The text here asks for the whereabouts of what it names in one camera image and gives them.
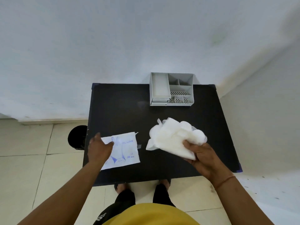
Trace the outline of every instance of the foot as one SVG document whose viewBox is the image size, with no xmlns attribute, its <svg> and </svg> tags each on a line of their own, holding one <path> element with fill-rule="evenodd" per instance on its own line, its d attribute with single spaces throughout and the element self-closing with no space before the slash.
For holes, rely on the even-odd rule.
<svg viewBox="0 0 300 225">
<path fill-rule="evenodd" d="M 170 183 L 167 179 L 160 180 L 159 183 L 164 184 L 167 190 L 170 188 Z"/>
<path fill-rule="evenodd" d="M 122 183 L 122 184 L 118 184 L 116 192 L 118 194 L 120 194 L 121 192 L 123 192 L 124 190 L 129 189 L 129 185 L 128 183 Z"/>
</svg>

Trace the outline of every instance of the black table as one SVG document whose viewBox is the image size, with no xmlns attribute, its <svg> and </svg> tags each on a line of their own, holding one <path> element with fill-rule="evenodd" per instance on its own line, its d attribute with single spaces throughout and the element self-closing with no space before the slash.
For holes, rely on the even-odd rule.
<svg viewBox="0 0 300 225">
<path fill-rule="evenodd" d="M 194 85 L 192 106 L 150 106 L 149 84 L 93 84 L 83 165 L 87 147 L 97 132 L 102 137 L 139 132 L 136 135 L 140 163 L 100 171 L 94 186 L 167 178 L 199 176 L 182 158 L 160 149 L 147 151 L 149 130 L 157 119 L 171 117 L 202 130 L 208 143 L 232 172 L 241 172 L 226 120 L 214 85 Z"/>
</svg>

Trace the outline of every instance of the black trash bin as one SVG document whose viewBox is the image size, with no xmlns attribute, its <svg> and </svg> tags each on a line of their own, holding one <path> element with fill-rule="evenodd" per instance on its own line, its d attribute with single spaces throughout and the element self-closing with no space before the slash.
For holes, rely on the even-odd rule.
<svg viewBox="0 0 300 225">
<path fill-rule="evenodd" d="M 86 125 L 79 125 L 73 128 L 68 136 L 69 145 L 76 150 L 84 150 L 87 130 L 88 127 Z"/>
</svg>

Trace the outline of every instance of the hand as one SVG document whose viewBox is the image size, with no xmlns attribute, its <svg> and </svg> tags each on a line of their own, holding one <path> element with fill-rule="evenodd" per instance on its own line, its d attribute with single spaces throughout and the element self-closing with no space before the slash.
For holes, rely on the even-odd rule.
<svg viewBox="0 0 300 225">
<path fill-rule="evenodd" d="M 184 147 L 194 152 L 196 156 L 196 160 L 185 160 L 192 164 L 214 186 L 232 175 L 232 172 L 222 163 L 208 143 L 204 143 L 201 146 L 189 143 L 187 140 L 184 140 L 182 143 Z"/>
<path fill-rule="evenodd" d="M 114 142 L 104 144 L 101 139 L 100 133 L 97 133 L 90 139 L 90 143 L 88 145 L 88 161 L 96 162 L 98 164 L 102 164 L 103 166 L 112 152 L 113 145 Z"/>
</svg>

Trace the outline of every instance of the leg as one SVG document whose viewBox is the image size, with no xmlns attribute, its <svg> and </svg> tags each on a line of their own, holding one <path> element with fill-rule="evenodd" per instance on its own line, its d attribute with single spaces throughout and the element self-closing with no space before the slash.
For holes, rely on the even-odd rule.
<svg viewBox="0 0 300 225">
<path fill-rule="evenodd" d="M 127 208 L 135 205 L 134 193 L 129 189 L 127 184 L 119 184 L 116 192 L 119 194 L 117 199 L 112 205 L 108 206 L 100 213 L 94 225 L 103 224 L 112 217 L 122 213 Z"/>
<path fill-rule="evenodd" d="M 170 184 L 166 179 L 161 180 L 160 184 L 156 186 L 153 196 L 153 203 L 170 205 L 175 207 L 175 205 L 171 202 L 168 194 L 169 187 Z"/>
</svg>

